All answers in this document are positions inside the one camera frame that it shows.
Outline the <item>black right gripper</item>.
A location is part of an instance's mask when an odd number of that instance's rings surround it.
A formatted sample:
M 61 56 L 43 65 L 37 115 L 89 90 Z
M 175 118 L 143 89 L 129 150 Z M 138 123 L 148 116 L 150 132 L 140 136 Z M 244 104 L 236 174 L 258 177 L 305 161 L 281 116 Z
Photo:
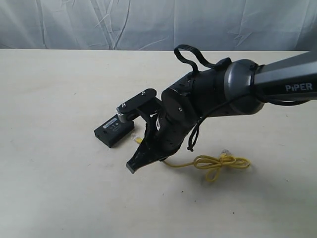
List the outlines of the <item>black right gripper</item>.
M 136 173 L 140 168 L 175 154 L 198 120 L 191 102 L 194 77 L 188 73 L 161 94 L 158 114 L 146 124 L 142 142 L 126 163 Z

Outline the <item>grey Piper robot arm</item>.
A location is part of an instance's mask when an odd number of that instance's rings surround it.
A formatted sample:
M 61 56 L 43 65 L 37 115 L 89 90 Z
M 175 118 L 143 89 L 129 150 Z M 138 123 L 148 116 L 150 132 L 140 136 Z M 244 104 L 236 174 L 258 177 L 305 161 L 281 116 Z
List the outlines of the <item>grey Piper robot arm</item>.
M 266 65 L 223 59 L 192 71 L 160 98 L 133 98 L 133 116 L 146 121 L 144 139 L 126 163 L 130 172 L 175 154 L 185 139 L 192 151 L 202 122 L 211 117 L 252 115 L 264 104 L 296 106 L 317 98 L 317 54 L 307 52 Z

